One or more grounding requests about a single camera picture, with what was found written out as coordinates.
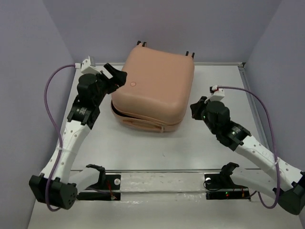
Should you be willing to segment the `pink hard-shell suitcase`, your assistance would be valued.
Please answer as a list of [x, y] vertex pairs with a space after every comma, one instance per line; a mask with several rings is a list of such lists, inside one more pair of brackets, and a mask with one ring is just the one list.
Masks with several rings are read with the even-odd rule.
[[174, 54], [138, 41], [122, 71], [125, 85], [112, 93], [111, 110], [123, 125], [173, 132], [184, 119], [194, 77], [194, 53]]

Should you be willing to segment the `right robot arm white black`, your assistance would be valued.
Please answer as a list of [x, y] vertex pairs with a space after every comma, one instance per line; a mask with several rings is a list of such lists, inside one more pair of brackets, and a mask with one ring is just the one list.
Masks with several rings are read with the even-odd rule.
[[242, 125], [230, 118], [230, 110], [220, 101], [203, 96], [190, 106], [192, 118], [204, 121], [225, 147], [250, 160], [269, 178], [254, 182], [252, 188], [269, 195], [285, 211], [299, 215], [305, 206], [305, 173], [291, 166], [264, 147]]

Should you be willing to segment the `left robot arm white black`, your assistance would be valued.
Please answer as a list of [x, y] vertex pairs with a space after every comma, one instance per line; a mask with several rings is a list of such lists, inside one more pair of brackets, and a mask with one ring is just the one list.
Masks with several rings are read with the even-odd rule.
[[106, 172], [102, 166], [89, 164], [77, 175], [71, 175], [71, 168], [79, 149], [92, 130], [99, 114], [100, 105], [107, 94], [124, 86], [127, 72], [117, 70], [109, 63], [99, 71], [94, 66], [76, 63], [80, 69], [77, 95], [67, 116], [64, 130], [60, 130], [51, 115], [47, 102], [48, 87], [44, 90], [44, 104], [47, 114], [58, 134], [58, 143], [53, 155], [38, 176], [33, 175], [29, 186], [40, 203], [46, 204], [51, 212], [70, 209], [77, 195], [93, 186], [101, 188], [105, 184]]

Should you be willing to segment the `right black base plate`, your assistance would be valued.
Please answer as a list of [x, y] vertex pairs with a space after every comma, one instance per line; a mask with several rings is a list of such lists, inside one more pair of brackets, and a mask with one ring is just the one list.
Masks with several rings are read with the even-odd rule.
[[203, 187], [207, 200], [251, 199], [248, 187], [236, 185], [230, 178], [222, 177], [218, 173], [205, 175]]

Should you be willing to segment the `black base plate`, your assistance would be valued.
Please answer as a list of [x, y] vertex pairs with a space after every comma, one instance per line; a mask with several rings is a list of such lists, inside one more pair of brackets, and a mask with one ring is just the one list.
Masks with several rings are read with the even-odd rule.
[[106, 174], [103, 184], [89, 186], [77, 195], [79, 201], [119, 201], [121, 200], [121, 174]]
[[248, 187], [236, 185], [230, 178], [222, 177], [218, 173], [205, 175], [203, 187], [207, 200], [251, 199]]

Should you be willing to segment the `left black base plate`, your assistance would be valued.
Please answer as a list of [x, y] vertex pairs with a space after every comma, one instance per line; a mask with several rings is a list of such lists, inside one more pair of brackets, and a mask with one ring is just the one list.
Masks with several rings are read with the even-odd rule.
[[121, 174], [106, 174], [103, 184], [89, 186], [77, 195], [79, 201], [119, 201], [121, 200]]

